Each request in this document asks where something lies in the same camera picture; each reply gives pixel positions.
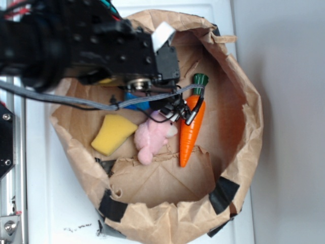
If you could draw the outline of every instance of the black metal bracket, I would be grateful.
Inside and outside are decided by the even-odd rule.
[[[14,166],[14,114],[0,104],[0,180]]]

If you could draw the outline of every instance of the orange carrot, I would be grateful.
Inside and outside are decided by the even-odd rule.
[[[208,76],[204,74],[195,74],[194,75],[194,83],[195,84],[203,84],[206,85],[208,83]],[[196,106],[199,98],[200,98],[201,89],[195,89],[192,96],[190,96],[187,101],[187,105],[191,110]],[[195,119],[188,126],[184,120],[181,122],[181,134],[180,134],[180,149],[179,149],[179,160],[181,167],[185,167],[189,157],[192,153],[193,147],[197,140],[200,127],[202,124],[202,120],[204,117],[205,111],[205,101],[203,101],[199,112],[197,113]]]

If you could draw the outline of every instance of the gray wall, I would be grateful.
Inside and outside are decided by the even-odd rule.
[[[237,56],[262,96],[257,244],[325,242],[325,1],[233,0]]]

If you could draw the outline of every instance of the blue object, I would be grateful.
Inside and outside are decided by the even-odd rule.
[[[134,98],[138,98],[137,96],[131,94],[131,93],[125,93],[124,95],[124,100],[131,100],[131,99],[134,99]],[[124,108],[127,108],[127,109],[132,109],[132,110],[138,110],[138,108],[142,109],[142,110],[147,110],[150,108],[149,106],[149,102],[142,102],[142,103],[136,103],[136,104],[132,104],[132,105],[129,105],[129,106],[126,106]]]
[[[114,14],[117,14],[117,10],[107,1],[101,0],[103,4],[105,4]]]

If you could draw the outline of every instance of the red wire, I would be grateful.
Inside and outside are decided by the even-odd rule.
[[[13,6],[15,6],[16,4],[18,4],[18,3],[20,3],[20,2],[23,2],[23,1],[25,1],[25,0],[16,0],[16,1],[12,2],[12,3],[9,5],[9,8],[10,8],[10,7],[13,7]],[[19,11],[16,11],[16,12],[12,12],[12,13],[7,14],[7,15],[5,16],[5,19],[12,18],[12,17],[14,17],[14,16],[16,16],[16,15],[23,15],[23,14],[26,14],[26,13],[28,13],[28,12],[30,12],[30,9],[28,9],[28,8],[22,8],[22,9],[20,9]]]
[[[113,17],[113,19],[115,19],[116,21],[121,21],[118,17],[116,17],[115,15],[111,15]]]
[[[30,9],[23,8],[23,9],[20,9],[19,11],[17,11],[17,12],[13,12],[13,13],[7,14],[5,16],[5,19],[9,19],[9,18],[14,17],[16,15],[23,15],[23,14],[26,14],[26,13],[29,13],[29,12],[30,12]]]

